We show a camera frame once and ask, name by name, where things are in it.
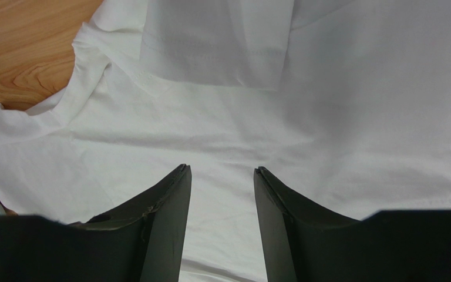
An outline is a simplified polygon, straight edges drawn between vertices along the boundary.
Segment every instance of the brown wood surface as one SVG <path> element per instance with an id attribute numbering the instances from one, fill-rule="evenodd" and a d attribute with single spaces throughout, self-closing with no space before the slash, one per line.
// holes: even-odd
<path id="1" fill-rule="evenodd" d="M 25 110 L 68 84 L 71 43 L 102 0 L 0 0 L 0 102 Z"/>

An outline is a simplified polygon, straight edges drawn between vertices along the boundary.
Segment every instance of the white fabric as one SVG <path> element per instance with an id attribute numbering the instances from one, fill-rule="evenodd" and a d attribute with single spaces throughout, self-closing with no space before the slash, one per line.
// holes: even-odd
<path id="1" fill-rule="evenodd" d="M 68 87 L 0 108 L 7 207 L 84 221 L 190 164 L 180 281 L 266 281 L 257 166 L 354 218 L 451 208 L 451 1 L 180 2 L 105 1 Z"/>

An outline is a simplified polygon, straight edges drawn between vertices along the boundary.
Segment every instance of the white cloth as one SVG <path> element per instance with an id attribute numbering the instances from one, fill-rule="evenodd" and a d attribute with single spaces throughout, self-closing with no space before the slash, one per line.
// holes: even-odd
<path id="1" fill-rule="evenodd" d="M 0 108 L 7 207 L 84 221 L 190 164 L 180 281 L 266 281 L 257 166 L 354 218 L 451 208 L 451 1 L 181 2 L 105 1 L 68 87 Z"/>

